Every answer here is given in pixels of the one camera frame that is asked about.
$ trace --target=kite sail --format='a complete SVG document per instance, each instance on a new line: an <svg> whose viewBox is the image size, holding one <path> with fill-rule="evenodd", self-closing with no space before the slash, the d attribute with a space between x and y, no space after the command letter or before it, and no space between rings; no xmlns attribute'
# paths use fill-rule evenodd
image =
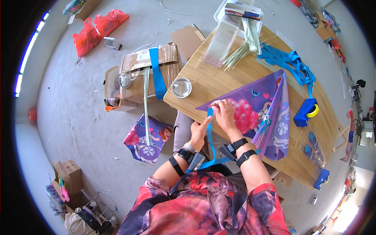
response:
<svg viewBox="0 0 376 235"><path fill-rule="evenodd" d="M279 160L287 156L290 109L286 73L283 69L235 89L197 110L207 111L215 100L227 99L235 107L236 127L252 139L262 158Z"/></svg>

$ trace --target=cartoon princess print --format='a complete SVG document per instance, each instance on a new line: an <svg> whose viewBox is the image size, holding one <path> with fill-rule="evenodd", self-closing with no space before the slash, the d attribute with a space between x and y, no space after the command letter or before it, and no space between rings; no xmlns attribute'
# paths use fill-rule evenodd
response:
<svg viewBox="0 0 376 235"><path fill-rule="evenodd" d="M162 139L163 142L166 142L172 134L172 129L170 127L164 127L161 131L158 132L158 134L161 136L161 138L156 138L152 135L152 139L155 141L161 141Z"/></svg>

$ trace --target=hand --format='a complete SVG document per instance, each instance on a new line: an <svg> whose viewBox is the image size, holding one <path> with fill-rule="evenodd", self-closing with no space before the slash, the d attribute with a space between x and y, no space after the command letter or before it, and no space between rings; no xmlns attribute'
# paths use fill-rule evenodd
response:
<svg viewBox="0 0 376 235"><path fill-rule="evenodd" d="M213 116L208 116L201 125L196 121L191 125L192 137L188 143L194 147L197 152L199 152L202 146L205 144L204 137L206 135L206 127L209 125L212 119Z"/></svg>
<svg viewBox="0 0 376 235"><path fill-rule="evenodd" d="M216 100L212 104L213 113L218 125L227 134L233 130L238 130L234 122L234 110L227 100Z"/></svg>

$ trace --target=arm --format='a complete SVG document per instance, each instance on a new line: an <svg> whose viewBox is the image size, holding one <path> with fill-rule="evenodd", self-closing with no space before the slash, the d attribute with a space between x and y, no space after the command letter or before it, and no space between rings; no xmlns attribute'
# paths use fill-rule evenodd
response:
<svg viewBox="0 0 376 235"><path fill-rule="evenodd" d="M228 101L214 101L212 108L219 126L226 132L232 143L243 138L243 135L236 128L234 123L234 108ZM251 149L256 150L256 146L252 143L244 144L237 149L237 158L240 158L244 152ZM246 182L248 193L263 183L273 183L260 157L256 154L246 160L240 166L240 170Z"/></svg>
<svg viewBox="0 0 376 235"><path fill-rule="evenodd" d="M194 122L191 125L191 132L192 137L191 140L188 142L194 149L196 149L198 152L201 150L202 146L204 146L204 137L206 135L206 127L212 120L212 116L209 116L205 119L205 121L200 125L198 122ZM178 154L175 154L174 156L175 160L179 164L180 168L183 172L185 172L188 169L188 162L185 161L183 158L179 157ZM155 171L154 178L156 179L165 179L172 188L176 182L180 179L180 176L175 171L174 167L171 165L169 161L163 163L162 166L160 166L157 171Z"/></svg>

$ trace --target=red patterned shirt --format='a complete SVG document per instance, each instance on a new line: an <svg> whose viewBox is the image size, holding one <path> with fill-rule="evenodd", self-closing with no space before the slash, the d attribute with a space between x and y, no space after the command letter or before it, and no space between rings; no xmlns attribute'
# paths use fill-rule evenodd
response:
<svg viewBox="0 0 376 235"><path fill-rule="evenodd" d="M247 196L222 174L186 174L170 190L149 177L117 235L290 234L273 184Z"/></svg>

